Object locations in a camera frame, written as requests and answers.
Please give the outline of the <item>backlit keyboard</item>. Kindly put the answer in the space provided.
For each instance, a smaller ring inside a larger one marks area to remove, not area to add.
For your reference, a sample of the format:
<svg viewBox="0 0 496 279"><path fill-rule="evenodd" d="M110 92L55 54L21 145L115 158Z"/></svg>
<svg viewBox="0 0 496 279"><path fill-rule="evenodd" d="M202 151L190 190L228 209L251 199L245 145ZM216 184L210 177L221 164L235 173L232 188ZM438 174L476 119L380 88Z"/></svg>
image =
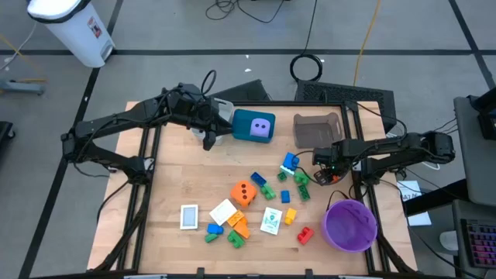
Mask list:
<svg viewBox="0 0 496 279"><path fill-rule="evenodd" d="M496 222L461 219L460 223L470 265L496 269Z"/></svg>

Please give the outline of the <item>purple plastic bucket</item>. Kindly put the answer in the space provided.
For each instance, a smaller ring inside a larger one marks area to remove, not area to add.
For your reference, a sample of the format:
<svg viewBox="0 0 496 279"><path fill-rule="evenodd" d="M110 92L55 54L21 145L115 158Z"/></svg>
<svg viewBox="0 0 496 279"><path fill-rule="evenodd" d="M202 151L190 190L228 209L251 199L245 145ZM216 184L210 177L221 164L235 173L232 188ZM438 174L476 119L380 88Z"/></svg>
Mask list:
<svg viewBox="0 0 496 279"><path fill-rule="evenodd" d="M347 253L368 250L377 238L377 220L363 203L344 199L329 206L321 221L322 238Z"/></svg>

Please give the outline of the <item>white-framed grey tile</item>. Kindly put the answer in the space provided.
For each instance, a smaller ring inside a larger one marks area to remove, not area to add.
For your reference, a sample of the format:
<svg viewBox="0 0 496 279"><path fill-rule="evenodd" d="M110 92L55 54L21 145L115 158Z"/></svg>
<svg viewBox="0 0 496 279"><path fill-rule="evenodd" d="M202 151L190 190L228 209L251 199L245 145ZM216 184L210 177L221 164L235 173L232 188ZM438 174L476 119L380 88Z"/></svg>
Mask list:
<svg viewBox="0 0 496 279"><path fill-rule="evenodd" d="M182 205L180 229L197 229L198 228L198 205Z"/></svg>

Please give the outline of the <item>orange foam dice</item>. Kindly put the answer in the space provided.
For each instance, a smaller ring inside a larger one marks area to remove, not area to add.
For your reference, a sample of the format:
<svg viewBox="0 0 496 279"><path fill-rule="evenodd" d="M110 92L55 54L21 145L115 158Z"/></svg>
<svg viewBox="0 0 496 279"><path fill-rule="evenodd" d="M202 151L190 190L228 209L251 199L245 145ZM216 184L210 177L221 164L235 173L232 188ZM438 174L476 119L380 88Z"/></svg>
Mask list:
<svg viewBox="0 0 496 279"><path fill-rule="evenodd" d="M239 181L230 192L231 197L242 207L248 207L257 196L257 189L249 181Z"/></svg>

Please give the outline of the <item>black flat panel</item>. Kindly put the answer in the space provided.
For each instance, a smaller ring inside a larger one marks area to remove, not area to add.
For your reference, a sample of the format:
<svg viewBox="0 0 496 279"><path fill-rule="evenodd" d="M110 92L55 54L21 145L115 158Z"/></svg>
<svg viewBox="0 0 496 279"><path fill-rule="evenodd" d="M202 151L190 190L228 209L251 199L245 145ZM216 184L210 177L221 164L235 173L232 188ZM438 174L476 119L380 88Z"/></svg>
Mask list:
<svg viewBox="0 0 496 279"><path fill-rule="evenodd" d="M249 81L244 84L217 92L213 94L212 97L220 98L229 102L271 100L271 97L266 92L260 79Z"/></svg>

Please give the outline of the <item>grey side table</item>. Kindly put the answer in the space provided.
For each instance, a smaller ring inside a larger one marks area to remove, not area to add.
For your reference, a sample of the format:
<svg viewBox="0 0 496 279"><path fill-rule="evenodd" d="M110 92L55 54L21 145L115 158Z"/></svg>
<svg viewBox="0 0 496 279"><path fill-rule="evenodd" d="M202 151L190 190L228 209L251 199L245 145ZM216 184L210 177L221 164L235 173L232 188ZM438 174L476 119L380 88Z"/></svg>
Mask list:
<svg viewBox="0 0 496 279"><path fill-rule="evenodd" d="M468 98L453 100L469 199L496 206L496 140L483 137Z"/></svg>

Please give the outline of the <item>teal playing card deck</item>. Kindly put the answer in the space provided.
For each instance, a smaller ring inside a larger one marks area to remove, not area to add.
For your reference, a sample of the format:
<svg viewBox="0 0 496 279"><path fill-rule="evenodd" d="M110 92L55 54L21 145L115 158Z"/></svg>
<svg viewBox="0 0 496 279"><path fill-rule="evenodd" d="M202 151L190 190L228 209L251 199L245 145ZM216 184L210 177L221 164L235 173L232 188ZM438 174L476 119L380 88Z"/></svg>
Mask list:
<svg viewBox="0 0 496 279"><path fill-rule="evenodd" d="M277 235L281 224L282 211L266 207L260 225L260 230L271 235Z"/></svg>

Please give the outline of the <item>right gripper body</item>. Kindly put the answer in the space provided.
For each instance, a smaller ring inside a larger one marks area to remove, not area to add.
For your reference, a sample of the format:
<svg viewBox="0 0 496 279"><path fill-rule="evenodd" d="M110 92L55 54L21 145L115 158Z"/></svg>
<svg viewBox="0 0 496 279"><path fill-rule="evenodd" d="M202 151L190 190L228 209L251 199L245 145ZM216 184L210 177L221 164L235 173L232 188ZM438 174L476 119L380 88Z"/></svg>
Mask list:
<svg viewBox="0 0 496 279"><path fill-rule="evenodd" d="M342 155L339 147L315 148L312 151L312 164L319 165L321 171L331 174L332 169L349 170L349 159Z"/></svg>

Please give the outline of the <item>large blue toy block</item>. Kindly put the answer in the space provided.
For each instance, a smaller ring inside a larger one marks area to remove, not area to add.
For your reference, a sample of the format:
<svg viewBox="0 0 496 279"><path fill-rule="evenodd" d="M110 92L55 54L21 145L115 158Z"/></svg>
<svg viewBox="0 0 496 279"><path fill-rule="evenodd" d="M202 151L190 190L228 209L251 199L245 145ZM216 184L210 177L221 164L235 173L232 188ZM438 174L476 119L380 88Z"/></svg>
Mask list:
<svg viewBox="0 0 496 279"><path fill-rule="evenodd" d="M283 161L283 167L290 171L295 171L298 168L299 162L300 159L295 154L287 153Z"/></svg>

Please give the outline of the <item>purple foam dice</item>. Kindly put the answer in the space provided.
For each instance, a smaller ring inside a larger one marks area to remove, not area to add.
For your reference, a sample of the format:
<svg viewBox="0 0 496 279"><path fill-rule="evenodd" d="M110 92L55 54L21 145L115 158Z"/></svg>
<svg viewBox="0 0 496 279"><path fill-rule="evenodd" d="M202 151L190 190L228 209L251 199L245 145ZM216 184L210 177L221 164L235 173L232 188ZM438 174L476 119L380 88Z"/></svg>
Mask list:
<svg viewBox="0 0 496 279"><path fill-rule="evenodd" d="M270 121L267 119L253 119L250 125L250 135L268 138L270 135Z"/></svg>

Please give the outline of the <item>translucent brown plastic bin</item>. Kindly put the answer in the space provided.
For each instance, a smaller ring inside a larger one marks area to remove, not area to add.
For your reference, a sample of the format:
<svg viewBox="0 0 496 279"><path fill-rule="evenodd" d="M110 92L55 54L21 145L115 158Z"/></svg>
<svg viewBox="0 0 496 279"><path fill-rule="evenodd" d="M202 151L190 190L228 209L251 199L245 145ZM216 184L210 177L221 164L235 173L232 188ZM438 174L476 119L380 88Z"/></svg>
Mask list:
<svg viewBox="0 0 496 279"><path fill-rule="evenodd" d="M343 139L339 116L330 112L327 115L294 116L294 142L299 149L331 147Z"/></svg>

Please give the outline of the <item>grey stand base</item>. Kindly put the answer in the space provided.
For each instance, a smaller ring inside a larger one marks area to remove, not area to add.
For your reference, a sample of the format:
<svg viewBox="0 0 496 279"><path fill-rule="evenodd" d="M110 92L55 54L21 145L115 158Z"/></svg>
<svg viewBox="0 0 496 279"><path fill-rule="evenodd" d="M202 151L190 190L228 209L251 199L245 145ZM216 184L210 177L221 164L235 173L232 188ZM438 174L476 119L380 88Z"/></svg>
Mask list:
<svg viewBox="0 0 496 279"><path fill-rule="evenodd" d="M28 81L14 81L0 79L0 91L20 92L42 95L45 92L45 87L41 84Z"/></svg>

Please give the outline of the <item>white blank paper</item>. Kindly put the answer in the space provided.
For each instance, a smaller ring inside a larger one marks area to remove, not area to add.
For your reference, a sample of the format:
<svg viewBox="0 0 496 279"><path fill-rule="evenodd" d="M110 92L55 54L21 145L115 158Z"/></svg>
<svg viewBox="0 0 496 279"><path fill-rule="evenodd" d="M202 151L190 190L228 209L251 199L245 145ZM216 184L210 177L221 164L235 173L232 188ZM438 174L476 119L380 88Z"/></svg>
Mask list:
<svg viewBox="0 0 496 279"><path fill-rule="evenodd" d="M408 217L408 224L410 226L430 226L432 221L428 212L423 212Z"/></svg>

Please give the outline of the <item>white eraser block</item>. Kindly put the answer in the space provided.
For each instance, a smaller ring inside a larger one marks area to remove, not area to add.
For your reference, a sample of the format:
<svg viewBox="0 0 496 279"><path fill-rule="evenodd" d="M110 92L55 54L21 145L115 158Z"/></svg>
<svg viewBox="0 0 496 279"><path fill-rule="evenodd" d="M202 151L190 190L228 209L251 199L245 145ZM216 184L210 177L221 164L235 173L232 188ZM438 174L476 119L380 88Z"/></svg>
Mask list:
<svg viewBox="0 0 496 279"><path fill-rule="evenodd" d="M236 212L237 208L232 204L232 202L229 199L225 199L213 210L211 210L209 215L218 226L221 226Z"/></svg>

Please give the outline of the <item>white trash can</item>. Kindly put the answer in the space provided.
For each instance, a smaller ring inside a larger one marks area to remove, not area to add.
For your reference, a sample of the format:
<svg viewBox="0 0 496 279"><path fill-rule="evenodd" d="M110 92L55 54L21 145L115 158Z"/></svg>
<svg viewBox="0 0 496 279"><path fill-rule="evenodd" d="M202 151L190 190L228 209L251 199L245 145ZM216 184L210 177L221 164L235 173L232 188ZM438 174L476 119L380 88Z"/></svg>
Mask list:
<svg viewBox="0 0 496 279"><path fill-rule="evenodd" d="M115 48L91 0L29 0L26 11L86 67L103 67Z"/></svg>

